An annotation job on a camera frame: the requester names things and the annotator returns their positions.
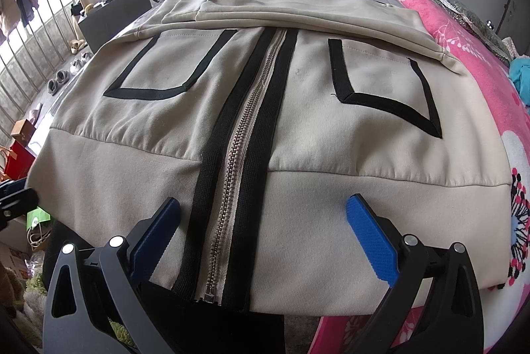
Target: beige jacket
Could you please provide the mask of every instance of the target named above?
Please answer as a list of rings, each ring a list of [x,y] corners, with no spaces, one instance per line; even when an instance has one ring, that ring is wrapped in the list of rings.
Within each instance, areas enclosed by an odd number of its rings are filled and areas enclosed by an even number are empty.
[[[309,315],[371,313],[387,290],[354,193],[425,245],[464,243],[481,288],[504,282],[510,183],[470,73],[416,12],[367,0],[166,0],[95,55],[28,179],[94,245],[174,197],[153,282]]]

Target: pink floral blanket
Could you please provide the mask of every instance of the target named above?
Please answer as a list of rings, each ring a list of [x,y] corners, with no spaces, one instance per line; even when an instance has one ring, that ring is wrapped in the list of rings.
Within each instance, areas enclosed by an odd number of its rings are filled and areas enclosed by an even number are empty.
[[[426,30],[437,43],[456,56],[473,75],[494,117],[512,173],[511,260],[506,282],[481,291],[484,315],[484,354],[500,339],[530,292],[526,271],[530,240],[530,117],[507,75],[505,66],[474,36],[464,30],[432,0],[399,0],[420,14]],[[422,307],[412,309],[394,345],[409,339]],[[362,329],[369,315],[322,317],[309,354],[341,354]]]

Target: black trim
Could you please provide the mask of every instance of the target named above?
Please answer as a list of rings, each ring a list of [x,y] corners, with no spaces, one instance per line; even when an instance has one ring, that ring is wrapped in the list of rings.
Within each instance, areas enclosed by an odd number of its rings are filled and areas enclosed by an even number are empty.
[[[293,28],[285,35],[256,117],[243,164],[230,260],[221,302],[223,307],[237,311],[248,311],[250,306],[250,287],[267,182],[267,168],[297,36],[298,30]]]
[[[276,33],[276,28],[267,27],[250,55],[238,81],[226,99],[219,117],[202,152],[190,221],[187,226],[184,255],[177,280],[172,290],[186,299],[193,299],[199,278],[202,247],[206,228],[214,201],[217,178],[228,147],[234,122],[261,66],[261,62]]]
[[[136,64],[140,59],[151,49],[157,42],[160,34],[153,37],[144,49],[137,54],[134,59],[129,62],[125,67],[125,70],[121,72],[118,78],[112,83],[111,86],[103,93],[105,97],[121,98],[123,100],[166,100],[167,98],[175,97],[189,90],[199,77],[205,72],[210,62],[218,54],[226,43],[234,36],[238,31],[236,29],[224,30],[219,38],[216,40],[214,45],[210,48],[208,53],[197,65],[191,76],[180,86],[168,89],[150,89],[150,88],[121,88],[126,77],[131,73]]]
[[[379,97],[372,94],[356,93],[351,86],[346,70],[346,63],[344,61],[343,41],[337,38],[328,39],[330,60],[331,60],[331,74],[333,77],[333,87],[338,100],[345,104],[358,104],[368,108],[379,109],[384,112],[391,113],[404,119],[410,124],[417,126],[420,130],[437,138],[442,138],[442,126],[440,124],[440,117],[436,110],[436,105],[433,99],[433,93],[429,87],[425,76],[420,70],[418,63],[409,58],[410,66],[416,75],[420,78],[423,87],[425,100],[427,101],[427,108],[429,109],[429,119],[425,118],[416,110],[391,98]]]

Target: zipper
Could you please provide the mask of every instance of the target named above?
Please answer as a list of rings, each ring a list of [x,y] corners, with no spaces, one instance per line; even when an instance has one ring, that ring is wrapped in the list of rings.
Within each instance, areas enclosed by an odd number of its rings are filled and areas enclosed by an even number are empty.
[[[248,138],[252,133],[259,103],[263,98],[264,92],[267,90],[266,85],[271,76],[272,67],[274,66],[285,34],[285,29],[278,30],[270,45],[261,73],[243,105],[224,159],[224,180],[222,190],[219,192],[221,194],[221,203],[218,207],[218,216],[213,234],[210,237],[206,288],[203,295],[204,301],[208,303],[214,303],[217,300],[217,286],[220,282],[220,259],[230,250],[230,239],[228,239],[227,231],[229,230],[230,217],[233,214],[234,208],[237,206],[238,179],[240,179],[245,160],[244,144],[248,142]]]

